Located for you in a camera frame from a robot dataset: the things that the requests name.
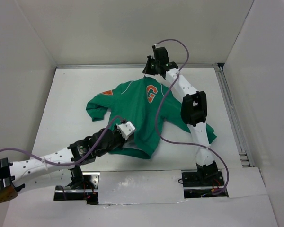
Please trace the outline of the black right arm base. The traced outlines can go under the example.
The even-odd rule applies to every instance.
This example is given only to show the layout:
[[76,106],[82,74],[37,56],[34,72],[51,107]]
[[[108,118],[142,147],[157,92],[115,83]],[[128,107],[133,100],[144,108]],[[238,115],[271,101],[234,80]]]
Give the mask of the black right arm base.
[[224,188],[226,181],[215,161],[203,166],[196,164],[196,170],[182,171],[178,183],[183,186],[185,198],[225,197],[228,195]]

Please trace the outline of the green jacket white lining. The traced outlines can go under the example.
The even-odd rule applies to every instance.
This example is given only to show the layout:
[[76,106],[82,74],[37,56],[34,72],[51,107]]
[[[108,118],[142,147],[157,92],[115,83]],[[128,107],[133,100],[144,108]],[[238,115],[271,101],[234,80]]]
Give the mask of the green jacket white lining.
[[168,87],[152,77],[119,84],[116,88],[97,94],[86,106],[92,121],[101,121],[107,111],[110,118],[121,116],[130,121],[136,128],[133,144],[115,148],[110,153],[151,159],[162,132],[163,123],[168,121],[185,132],[190,132],[183,123],[180,111],[181,103],[170,92],[164,94]]

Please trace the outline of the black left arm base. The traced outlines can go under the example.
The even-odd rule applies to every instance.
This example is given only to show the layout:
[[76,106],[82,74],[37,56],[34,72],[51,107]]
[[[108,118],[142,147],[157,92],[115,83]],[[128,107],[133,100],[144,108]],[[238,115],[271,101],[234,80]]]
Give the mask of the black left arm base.
[[79,166],[66,172],[68,184],[57,185],[54,201],[85,201],[89,205],[98,205],[98,187],[100,172],[82,171]]

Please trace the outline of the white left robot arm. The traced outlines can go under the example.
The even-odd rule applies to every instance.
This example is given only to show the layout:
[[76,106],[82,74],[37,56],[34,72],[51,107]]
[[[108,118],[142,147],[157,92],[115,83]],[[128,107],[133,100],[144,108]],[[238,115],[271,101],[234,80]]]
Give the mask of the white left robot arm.
[[80,166],[94,162],[115,148],[122,148],[133,140],[134,132],[134,129],[101,129],[44,157],[15,162],[0,159],[0,203],[45,184],[60,185],[67,181],[69,187],[80,188],[84,183]]

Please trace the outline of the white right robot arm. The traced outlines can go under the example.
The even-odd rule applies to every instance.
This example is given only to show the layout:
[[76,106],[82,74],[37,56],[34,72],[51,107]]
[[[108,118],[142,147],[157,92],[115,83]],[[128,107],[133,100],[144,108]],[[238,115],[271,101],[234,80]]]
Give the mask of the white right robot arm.
[[153,45],[152,49],[153,55],[147,57],[143,73],[161,75],[182,98],[181,119],[191,132],[193,144],[198,147],[195,158],[199,171],[197,180],[201,185],[208,185],[213,181],[213,175],[218,168],[213,153],[209,150],[210,142],[206,130],[206,93],[194,88],[182,75],[178,65],[169,61],[166,48]]

